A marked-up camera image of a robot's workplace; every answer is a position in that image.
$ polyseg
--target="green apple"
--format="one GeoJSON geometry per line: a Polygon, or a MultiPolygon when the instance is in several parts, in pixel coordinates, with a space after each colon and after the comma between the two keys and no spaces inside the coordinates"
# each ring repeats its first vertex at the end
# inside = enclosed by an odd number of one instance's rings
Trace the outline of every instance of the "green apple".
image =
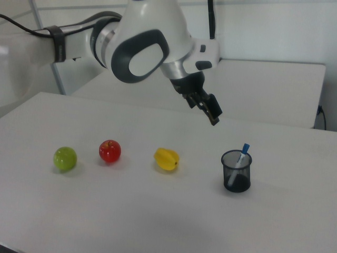
{"type": "Polygon", "coordinates": [[[67,172],[75,167],[77,155],[75,150],[69,147],[62,147],[54,154],[54,164],[60,172],[67,172]]]}

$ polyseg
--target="blue marker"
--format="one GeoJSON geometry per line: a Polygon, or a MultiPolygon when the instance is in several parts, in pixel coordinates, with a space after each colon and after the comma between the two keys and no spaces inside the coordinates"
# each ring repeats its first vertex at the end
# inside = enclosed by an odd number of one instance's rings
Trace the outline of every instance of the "blue marker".
{"type": "MultiPolygon", "coordinates": [[[[249,149],[249,145],[247,143],[245,143],[244,146],[243,146],[243,148],[242,148],[241,155],[240,155],[240,157],[239,157],[239,159],[236,162],[236,165],[234,167],[235,169],[241,167],[241,163],[242,163],[244,157],[246,156],[246,154],[248,152],[248,149],[249,149]]],[[[228,183],[227,183],[227,185],[229,187],[233,185],[234,180],[235,180],[236,175],[237,175],[238,172],[239,172],[238,170],[234,170],[233,173],[231,174],[231,177],[230,177],[230,179],[228,180],[228,183]]]]}

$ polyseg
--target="red apple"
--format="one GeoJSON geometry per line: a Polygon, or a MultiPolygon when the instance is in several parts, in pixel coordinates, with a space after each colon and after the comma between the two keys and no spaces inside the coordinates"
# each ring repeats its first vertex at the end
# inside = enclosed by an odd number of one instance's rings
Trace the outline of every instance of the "red apple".
{"type": "Polygon", "coordinates": [[[121,156],[121,146],[114,140],[106,140],[100,145],[100,157],[106,162],[115,162],[121,156]]]}

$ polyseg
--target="mesh pen holder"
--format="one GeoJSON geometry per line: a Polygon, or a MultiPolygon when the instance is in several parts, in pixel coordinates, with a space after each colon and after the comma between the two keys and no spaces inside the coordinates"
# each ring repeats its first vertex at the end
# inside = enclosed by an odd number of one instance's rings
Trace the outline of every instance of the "mesh pen holder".
{"type": "Polygon", "coordinates": [[[236,168],[240,155],[241,150],[230,150],[221,157],[224,186],[231,192],[243,192],[251,186],[250,166],[252,157],[247,153],[240,166],[236,168]]]}

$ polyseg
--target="white table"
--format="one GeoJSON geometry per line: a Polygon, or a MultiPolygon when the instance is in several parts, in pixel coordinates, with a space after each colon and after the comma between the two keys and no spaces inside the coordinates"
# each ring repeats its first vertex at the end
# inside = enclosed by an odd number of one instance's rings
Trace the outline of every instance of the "white table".
{"type": "Polygon", "coordinates": [[[0,119],[0,241],[27,253],[337,252],[337,133],[40,93],[0,119]],[[98,146],[115,139],[120,160],[98,146]],[[252,185],[223,187],[249,143],[252,185]],[[59,174],[53,154],[73,147],[59,174]],[[158,147],[181,157],[155,165],[158,147]]]}

